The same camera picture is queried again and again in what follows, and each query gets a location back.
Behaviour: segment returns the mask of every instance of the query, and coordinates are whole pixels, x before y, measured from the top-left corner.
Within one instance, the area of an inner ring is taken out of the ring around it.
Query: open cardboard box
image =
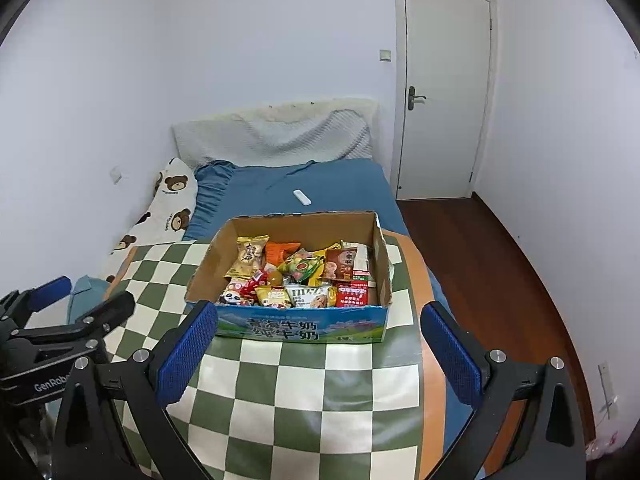
[[[237,238],[265,234],[273,242],[299,241],[307,251],[324,249],[340,240],[373,248],[369,251],[369,272],[376,286],[369,287],[369,305],[281,310],[219,303],[218,298],[228,283],[224,275],[238,256]],[[233,218],[211,241],[188,285],[186,300],[191,303],[207,300],[217,305],[217,335],[221,336],[311,343],[382,341],[387,307],[391,304],[391,282],[378,216],[366,211]]]

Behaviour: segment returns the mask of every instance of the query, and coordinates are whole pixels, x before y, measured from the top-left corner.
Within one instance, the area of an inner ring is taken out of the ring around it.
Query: dark brown floor
[[[465,330],[486,349],[499,348],[517,361],[564,359],[585,438],[591,440],[591,403],[575,349],[544,285],[500,221],[476,195],[398,205],[411,238]],[[502,463],[521,409],[521,403],[512,406],[486,461],[487,473]]]

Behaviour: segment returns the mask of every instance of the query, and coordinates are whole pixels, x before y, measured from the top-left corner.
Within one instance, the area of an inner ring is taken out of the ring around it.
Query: blue gripper pad
[[[66,298],[69,294],[71,294],[71,280],[66,276],[60,276],[31,291],[28,303],[29,310],[39,312],[50,304]]]
[[[178,402],[218,329],[218,310],[199,301],[177,328],[168,330],[154,348],[149,382],[164,409]]]
[[[478,408],[482,403],[481,371],[431,303],[420,314],[420,329],[458,400]]]

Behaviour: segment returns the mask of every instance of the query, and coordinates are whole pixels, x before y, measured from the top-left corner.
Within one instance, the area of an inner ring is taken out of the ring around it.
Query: checkered mat
[[[176,428],[216,480],[414,480],[423,441],[420,332],[408,269],[395,238],[385,340],[313,345],[216,337],[182,399]],[[153,348],[186,316],[186,285],[209,240],[140,246],[116,279],[133,316],[106,338],[113,361]],[[126,403],[124,431],[143,471],[156,476]]]

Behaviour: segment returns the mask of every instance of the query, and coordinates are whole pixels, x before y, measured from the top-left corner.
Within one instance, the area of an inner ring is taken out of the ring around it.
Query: door
[[[489,1],[404,1],[406,91],[397,197],[467,196],[489,79]]]

